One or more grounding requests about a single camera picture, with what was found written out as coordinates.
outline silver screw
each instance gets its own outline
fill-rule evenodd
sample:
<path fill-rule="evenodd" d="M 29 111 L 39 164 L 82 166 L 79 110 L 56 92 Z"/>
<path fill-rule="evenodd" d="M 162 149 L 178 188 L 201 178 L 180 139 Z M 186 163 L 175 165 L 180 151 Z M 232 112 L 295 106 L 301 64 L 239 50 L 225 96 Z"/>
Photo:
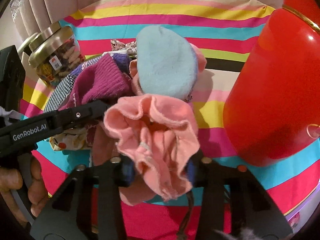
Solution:
<path fill-rule="evenodd" d="M 121 161 L 121 158 L 120 157 L 112 157 L 110 161 L 111 161 L 111 163 L 119 163 Z"/>
<path fill-rule="evenodd" d="M 77 171 L 84 171 L 87 167 L 84 164 L 80 164 L 76 167 Z"/>
<path fill-rule="evenodd" d="M 203 158 L 201 159 L 201 161 L 202 161 L 202 163 L 204 163 L 204 164 L 209 164 L 209 163 L 212 162 L 212 159 L 209 158 L 209 157 L 203 157 Z"/>

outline blue fleece cloth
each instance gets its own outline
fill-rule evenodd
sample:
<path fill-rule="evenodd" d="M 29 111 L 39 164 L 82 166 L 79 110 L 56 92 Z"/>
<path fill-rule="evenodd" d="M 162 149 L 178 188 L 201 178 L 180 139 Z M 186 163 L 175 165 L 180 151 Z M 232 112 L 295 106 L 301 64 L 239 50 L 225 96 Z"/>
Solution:
<path fill-rule="evenodd" d="M 151 25 L 138 33 L 137 54 L 139 83 L 144 93 L 187 98 L 196 82 L 198 61 L 186 39 Z"/>

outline houndstooth fabric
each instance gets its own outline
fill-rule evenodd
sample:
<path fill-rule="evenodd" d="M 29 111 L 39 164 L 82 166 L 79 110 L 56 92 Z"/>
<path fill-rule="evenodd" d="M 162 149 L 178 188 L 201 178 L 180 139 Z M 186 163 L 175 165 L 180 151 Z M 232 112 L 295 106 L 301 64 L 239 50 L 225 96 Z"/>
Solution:
<path fill-rule="evenodd" d="M 66 76 L 51 94 L 43 112 L 58 110 L 64 100 L 70 95 L 73 85 L 76 81 L 76 76 L 69 74 Z"/>

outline drawstring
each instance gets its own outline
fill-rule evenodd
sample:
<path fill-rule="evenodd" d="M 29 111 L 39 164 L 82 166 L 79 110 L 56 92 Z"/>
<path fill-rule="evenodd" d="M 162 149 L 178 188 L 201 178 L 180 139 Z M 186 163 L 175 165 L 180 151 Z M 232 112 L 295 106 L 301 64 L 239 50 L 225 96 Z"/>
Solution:
<path fill-rule="evenodd" d="M 188 198 L 188 206 L 189 206 L 189 210 L 186 213 L 186 215 L 184 216 L 180 226 L 179 226 L 179 231 L 177 232 L 177 240 L 186 240 L 188 238 L 188 236 L 185 233 L 185 230 L 187 228 L 187 225 L 190 221 L 190 217 L 191 217 L 191 213 L 192 213 L 192 209 L 195 205 L 195 198 L 193 196 L 192 191 L 189 191 L 186 193 L 186 196 Z"/>

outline striped tablecloth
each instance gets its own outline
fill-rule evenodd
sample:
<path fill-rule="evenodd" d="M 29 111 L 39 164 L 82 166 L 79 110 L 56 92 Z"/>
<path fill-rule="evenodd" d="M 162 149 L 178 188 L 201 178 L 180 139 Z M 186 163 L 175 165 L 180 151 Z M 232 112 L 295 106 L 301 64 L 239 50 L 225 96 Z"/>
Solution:
<path fill-rule="evenodd" d="M 201 74 L 193 91 L 192 104 L 199 125 L 201 149 L 220 164 L 236 167 L 244 162 L 236 156 L 226 136 L 223 106 L 273 10 L 256 0 L 101 0 L 60 23 L 72 27 L 86 57 L 111 50 L 110 39 L 133 41 L 138 32 L 150 24 L 161 24 L 198 46 L 210 68 Z M 50 93 L 50 89 L 27 74 L 21 112 L 26 118 L 41 113 Z M 34 155 L 41 162 L 51 194 L 75 165 L 89 163 L 88 151 L 63 154 L 52 151 L 45 141 L 38 145 Z M 287 215 L 317 186 L 319 159 L 317 140 L 277 164 L 265 168 L 248 167 Z M 193 192 L 196 203 L 188 227 L 190 239 L 195 237 L 202 189 Z M 123 205 L 128 235 L 142 239 L 175 239 L 186 211 L 185 196 L 167 203 L 155 197 L 135 207 Z"/>

